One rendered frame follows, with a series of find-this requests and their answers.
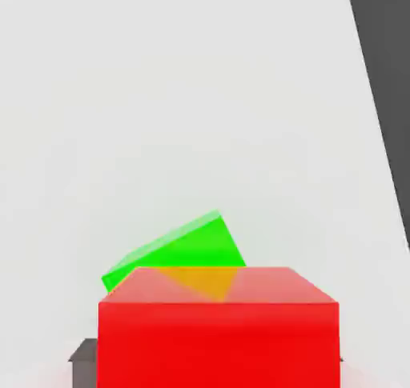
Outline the small green cube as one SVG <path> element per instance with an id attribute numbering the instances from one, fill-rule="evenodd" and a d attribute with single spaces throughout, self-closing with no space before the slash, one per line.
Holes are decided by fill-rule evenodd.
<path id="1" fill-rule="evenodd" d="M 110 292 L 137 267 L 245 265 L 221 213 L 213 210 L 132 250 L 102 276 L 102 283 Z"/>

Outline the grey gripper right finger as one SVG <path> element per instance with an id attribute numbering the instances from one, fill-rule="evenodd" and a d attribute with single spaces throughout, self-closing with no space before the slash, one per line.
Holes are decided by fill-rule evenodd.
<path id="1" fill-rule="evenodd" d="M 362 388 L 362 372 L 340 358 L 340 388 Z"/>

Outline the small red cube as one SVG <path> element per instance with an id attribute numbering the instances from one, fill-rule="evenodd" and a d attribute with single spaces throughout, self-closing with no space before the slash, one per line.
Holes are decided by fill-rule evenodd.
<path id="1" fill-rule="evenodd" d="M 140 267 L 98 305 L 97 388 L 340 388 L 338 302 L 287 267 Z"/>

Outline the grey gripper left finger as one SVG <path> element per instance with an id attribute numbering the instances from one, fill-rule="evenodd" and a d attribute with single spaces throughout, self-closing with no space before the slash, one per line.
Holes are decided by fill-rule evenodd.
<path id="1" fill-rule="evenodd" d="M 56 366 L 47 388 L 97 388 L 97 339 L 83 339 L 64 364 Z"/>

